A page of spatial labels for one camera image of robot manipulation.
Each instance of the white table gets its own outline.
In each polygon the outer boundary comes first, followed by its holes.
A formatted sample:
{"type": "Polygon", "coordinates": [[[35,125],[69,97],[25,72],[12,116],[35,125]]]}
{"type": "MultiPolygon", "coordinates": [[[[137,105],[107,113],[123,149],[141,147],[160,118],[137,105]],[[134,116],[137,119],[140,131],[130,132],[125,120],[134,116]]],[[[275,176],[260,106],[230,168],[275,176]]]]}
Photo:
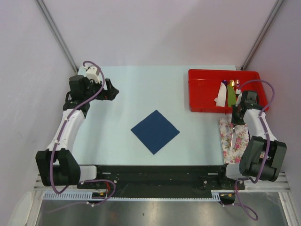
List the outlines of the white table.
{"type": "Polygon", "coordinates": [[[103,67],[120,93],[113,101],[91,102],[72,151],[78,164],[223,164],[218,120],[229,115],[190,111],[191,68],[235,70],[235,66],[196,65],[103,67]],[[131,128],[155,110],[180,133],[153,155],[131,128]]]}

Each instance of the white wall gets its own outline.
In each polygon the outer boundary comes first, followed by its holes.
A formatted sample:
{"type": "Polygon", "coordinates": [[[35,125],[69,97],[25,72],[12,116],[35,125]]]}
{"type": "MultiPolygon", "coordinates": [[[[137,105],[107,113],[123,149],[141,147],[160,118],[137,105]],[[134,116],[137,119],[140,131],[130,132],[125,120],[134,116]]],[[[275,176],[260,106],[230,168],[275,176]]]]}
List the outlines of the white wall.
{"type": "Polygon", "coordinates": [[[45,0],[73,58],[241,66],[276,0],[45,0]]]}
{"type": "Polygon", "coordinates": [[[62,114],[67,64],[33,0],[0,3],[0,225],[38,174],[35,154],[62,114]]]}
{"type": "Polygon", "coordinates": [[[279,141],[286,142],[283,169],[301,210],[301,1],[286,1],[248,70],[258,71],[276,90],[267,121],[279,141]]]}

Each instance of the floral pattern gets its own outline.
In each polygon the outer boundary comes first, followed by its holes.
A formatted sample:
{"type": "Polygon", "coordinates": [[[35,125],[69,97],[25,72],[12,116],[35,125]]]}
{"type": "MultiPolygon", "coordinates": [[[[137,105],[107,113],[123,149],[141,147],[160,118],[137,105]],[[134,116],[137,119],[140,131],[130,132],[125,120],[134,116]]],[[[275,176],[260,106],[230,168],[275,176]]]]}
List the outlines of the floral pattern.
{"type": "Polygon", "coordinates": [[[221,143],[222,143],[222,153],[224,157],[224,163],[238,163],[240,158],[243,155],[248,143],[248,127],[247,125],[236,126],[236,143],[232,150],[231,148],[231,138],[233,132],[233,125],[231,124],[230,119],[220,119],[219,127],[221,133],[221,143]]]}

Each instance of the red plastic bin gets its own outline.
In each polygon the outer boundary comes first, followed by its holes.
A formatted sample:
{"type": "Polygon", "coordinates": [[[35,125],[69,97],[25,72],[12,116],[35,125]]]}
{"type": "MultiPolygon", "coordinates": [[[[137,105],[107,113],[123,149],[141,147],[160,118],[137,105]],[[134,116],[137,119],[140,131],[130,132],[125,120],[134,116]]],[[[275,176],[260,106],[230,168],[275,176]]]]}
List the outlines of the red plastic bin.
{"type": "MultiPolygon", "coordinates": [[[[222,80],[236,79],[243,84],[249,80],[260,79],[260,76],[257,72],[190,69],[188,71],[190,110],[192,112],[232,113],[232,107],[227,107],[227,101],[226,107],[216,107],[214,99],[218,95],[222,80]]],[[[261,82],[251,82],[245,85],[243,90],[256,91],[259,104],[267,105],[268,101],[261,82]]]]}

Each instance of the dark blue napkin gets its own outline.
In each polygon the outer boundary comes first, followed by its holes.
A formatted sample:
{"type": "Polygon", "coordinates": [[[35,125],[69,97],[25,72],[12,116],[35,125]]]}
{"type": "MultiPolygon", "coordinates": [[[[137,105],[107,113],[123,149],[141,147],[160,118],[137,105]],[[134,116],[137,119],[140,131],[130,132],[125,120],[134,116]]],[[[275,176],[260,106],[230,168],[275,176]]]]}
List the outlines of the dark blue napkin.
{"type": "Polygon", "coordinates": [[[180,133],[157,110],[133,127],[131,131],[153,154],[180,133]]]}

